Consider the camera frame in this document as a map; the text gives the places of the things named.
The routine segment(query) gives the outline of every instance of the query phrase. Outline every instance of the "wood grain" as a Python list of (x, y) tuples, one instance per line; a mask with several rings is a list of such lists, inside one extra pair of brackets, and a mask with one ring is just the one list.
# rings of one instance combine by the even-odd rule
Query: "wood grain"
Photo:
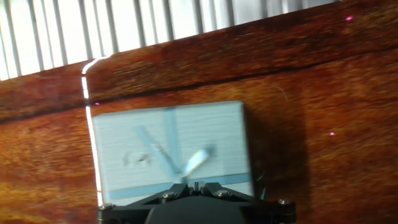
[(0, 136), (0, 223), (95, 222), (84, 109), (2, 124)]
[[(295, 200), (298, 223), (396, 223), (397, 70), (392, 49), (91, 109), (94, 116), (241, 100), (253, 174), (266, 170), (257, 191)], [(0, 136), (3, 223), (94, 223), (83, 108), (2, 124)]]
[[(342, 1), (115, 54), (88, 71), (90, 101), (277, 73), (396, 47), (397, 9), (395, 0)], [(83, 105), (86, 63), (1, 82), (0, 121)]]

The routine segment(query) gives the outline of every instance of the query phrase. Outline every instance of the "light blue box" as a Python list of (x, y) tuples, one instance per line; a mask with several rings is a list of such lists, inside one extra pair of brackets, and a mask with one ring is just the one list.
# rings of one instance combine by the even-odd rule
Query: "light blue box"
[[(252, 195), (243, 114), (229, 101), (94, 117), (104, 203), (133, 203), (175, 182), (220, 182)], [(195, 153), (208, 159), (179, 179)]]

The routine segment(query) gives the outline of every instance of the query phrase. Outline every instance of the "ribbon bow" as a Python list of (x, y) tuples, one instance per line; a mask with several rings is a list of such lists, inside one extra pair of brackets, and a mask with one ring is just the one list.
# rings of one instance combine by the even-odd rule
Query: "ribbon bow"
[(145, 145), (152, 151), (155, 157), (158, 158), (164, 169), (172, 178), (175, 179), (175, 182), (187, 183), (187, 177), (202, 163), (204, 163), (212, 153), (212, 148), (210, 147), (200, 149), (188, 160), (188, 163), (185, 165), (185, 167), (180, 169), (174, 164), (173, 160), (171, 160), (162, 146), (153, 140), (144, 127), (139, 126), (136, 127), (135, 130)]

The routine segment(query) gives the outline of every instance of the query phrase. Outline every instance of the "light blue ribbon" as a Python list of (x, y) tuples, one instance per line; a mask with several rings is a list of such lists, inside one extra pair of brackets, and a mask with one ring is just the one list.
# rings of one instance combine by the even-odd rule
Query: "light blue ribbon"
[[(192, 179), (190, 182), (200, 182), (203, 181), (204, 183), (213, 183), (218, 182), (221, 185), (226, 184), (239, 184), (251, 181), (250, 174), (234, 174), (234, 175), (224, 175), (219, 177), (207, 177), (202, 179)], [(108, 200), (115, 200), (121, 198), (130, 198), (136, 197), (141, 195), (151, 195), (156, 194), (165, 189), (171, 188), (174, 183), (167, 183), (167, 184), (157, 184), (157, 185), (149, 185), (145, 187), (134, 187), (130, 189), (122, 189), (117, 190), (114, 192), (103, 192), (103, 195)]]

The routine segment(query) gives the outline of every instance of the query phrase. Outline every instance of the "screw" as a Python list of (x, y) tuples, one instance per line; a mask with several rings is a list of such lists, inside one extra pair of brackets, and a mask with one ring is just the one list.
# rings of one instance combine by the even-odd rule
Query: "screw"
[(291, 203), (291, 201), (290, 200), (286, 200), (286, 199), (279, 199), (278, 203), (281, 204), (281, 205), (288, 205), (288, 204)]
[(114, 207), (114, 204), (112, 204), (112, 203), (105, 203), (105, 204), (102, 204), (101, 206), (99, 206), (99, 209), (101, 209), (101, 210), (108, 210), (108, 209), (113, 208), (113, 207)]
[(217, 197), (227, 197), (229, 196), (229, 192), (227, 190), (219, 190), (217, 191)]
[(162, 195), (163, 198), (174, 198), (175, 193), (174, 192), (164, 192)]

